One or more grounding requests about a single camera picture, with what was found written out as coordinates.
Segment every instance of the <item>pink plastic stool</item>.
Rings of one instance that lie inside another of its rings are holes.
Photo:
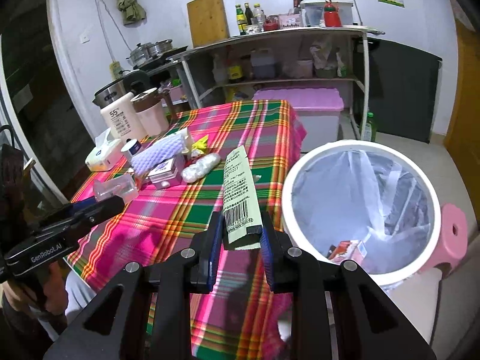
[[[426,271],[441,263],[449,263],[449,274],[460,263],[467,252],[467,218],[462,210],[447,203],[442,207],[442,224],[437,246],[428,261],[420,269]]]

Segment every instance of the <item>cutting board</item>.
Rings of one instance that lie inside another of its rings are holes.
[[[193,0],[187,4],[187,11],[194,47],[230,37],[223,0]]]

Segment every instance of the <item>tissue pack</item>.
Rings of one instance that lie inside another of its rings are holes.
[[[95,148],[88,154],[85,164],[91,172],[110,170],[121,159],[122,147],[122,140],[113,138],[110,128],[107,128],[95,138]]]

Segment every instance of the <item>human hand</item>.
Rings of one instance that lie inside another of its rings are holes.
[[[46,296],[45,310],[53,315],[61,315],[68,305],[68,294],[65,290],[65,282],[62,278],[58,262],[49,266],[50,276],[43,285],[43,293]],[[16,311],[23,311],[32,316],[29,306],[36,307],[32,299],[36,299],[35,293],[28,287],[14,280],[7,280],[2,284],[5,297],[10,306]]]

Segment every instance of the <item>plaid tablecloth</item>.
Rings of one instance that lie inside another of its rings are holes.
[[[245,146],[253,174],[261,176],[255,184],[261,210],[281,228],[283,182],[305,137],[289,103],[255,100],[183,112],[168,134],[185,127],[195,140],[208,135],[208,147],[222,161],[196,183],[144,187],[122,214],[81,240],[68,263],[94,290],[127,262],[146,266],[188,247],[193,235],[206,229],[212,210],[222,209],[225,157],[239,145]],[[92,196],[95,179],[105,181],[126,170],[123,160],[110,172],[92,174],[73,201]],[[222,249],[213,292],[192,295],[190,303],[192,353],[199,359],[267,359],[282,347],[277,319],[290,298],[270,292],[259,250]]]

